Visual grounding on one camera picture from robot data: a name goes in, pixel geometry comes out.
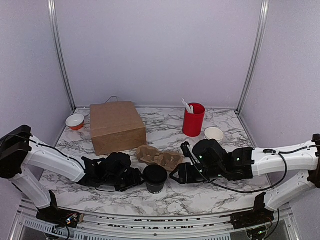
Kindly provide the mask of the black plastic cup lid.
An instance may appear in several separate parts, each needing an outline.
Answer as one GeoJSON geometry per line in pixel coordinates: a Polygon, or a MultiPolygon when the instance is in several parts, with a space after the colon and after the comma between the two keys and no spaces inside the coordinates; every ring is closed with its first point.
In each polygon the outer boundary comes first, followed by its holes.
{"type": "Polygon", "coordinates": [[[147,184],[153,186],[160,186],[166,182],[168,178],[168,173],[164,167],[152,164],[148,165],[143,170],[142,176],[147,184]]]}

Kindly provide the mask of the black paper coffee cup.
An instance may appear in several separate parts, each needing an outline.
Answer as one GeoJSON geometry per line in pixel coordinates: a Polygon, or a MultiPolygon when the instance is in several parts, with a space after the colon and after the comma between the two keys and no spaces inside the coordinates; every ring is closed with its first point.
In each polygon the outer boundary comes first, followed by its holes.
{"type": "Polygon", "coordinates": [[[146,182],[146,188],[148,190],[149,193],[157,195],[159,194],[163,188],[164,188],[165,183],[159,183],[159,184],[155,184],[155,183],[150,183],[150,182],[146,182]]]}

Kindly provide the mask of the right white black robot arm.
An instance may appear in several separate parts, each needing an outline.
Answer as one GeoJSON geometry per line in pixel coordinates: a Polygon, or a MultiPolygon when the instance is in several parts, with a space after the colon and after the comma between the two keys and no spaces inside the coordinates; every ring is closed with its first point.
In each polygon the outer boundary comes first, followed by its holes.
{"type": "Polygon", "coordinates": [[[271,187],[257,190],[253,209],[247,214],[252,224],[260,223],[268,212],[275,212],[301,193],[320,186],[319,134],[305,143],[276,149],[243,147],[227,152],[214,139],[201,140],[195,146],[184,142],[181,149],[190,162],[179,164],[169,175],[181,185],[207,182],[217,186],[218,178],[240,181],[276,172],[298,172],[288,181],[282,177],[271,187]]]}

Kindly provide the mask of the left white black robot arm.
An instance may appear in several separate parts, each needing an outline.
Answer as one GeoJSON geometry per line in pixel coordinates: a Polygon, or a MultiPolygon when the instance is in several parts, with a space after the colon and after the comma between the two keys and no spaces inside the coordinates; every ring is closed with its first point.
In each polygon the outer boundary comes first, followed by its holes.
{"type": "Polygon", "coordinates": [[[124,192],[144,182],[140,170],[131,164],[130,156],[122,152],[100,159],[67,155],[32,135],[28,125],[0,139],[0,177],[13,183],[53,223],[63,219],[63,211],[57,207],[54,195],[29,170],[30,166],[56,173],[80,186],[124,192]]]}

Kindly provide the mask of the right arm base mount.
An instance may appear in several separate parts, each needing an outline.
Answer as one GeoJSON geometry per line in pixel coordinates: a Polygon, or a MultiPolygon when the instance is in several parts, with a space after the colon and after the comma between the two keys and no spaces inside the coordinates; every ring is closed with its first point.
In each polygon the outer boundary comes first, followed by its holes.
{"type": "Polygon", "coordinates": [[[230,216],[230,223],[235,230],[265,224],[274,220],[274,214],[265,212],[239,212],[230,216]]]}

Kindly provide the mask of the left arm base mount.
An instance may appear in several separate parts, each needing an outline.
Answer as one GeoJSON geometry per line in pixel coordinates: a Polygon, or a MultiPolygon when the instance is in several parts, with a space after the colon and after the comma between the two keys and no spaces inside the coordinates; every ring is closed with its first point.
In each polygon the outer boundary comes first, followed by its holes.
{"type": "Polygon", "coordinates": [[[76,228],[83,221],[84,214],[65,209],[39,209],[36,218],[61,227],[76,228]]]}

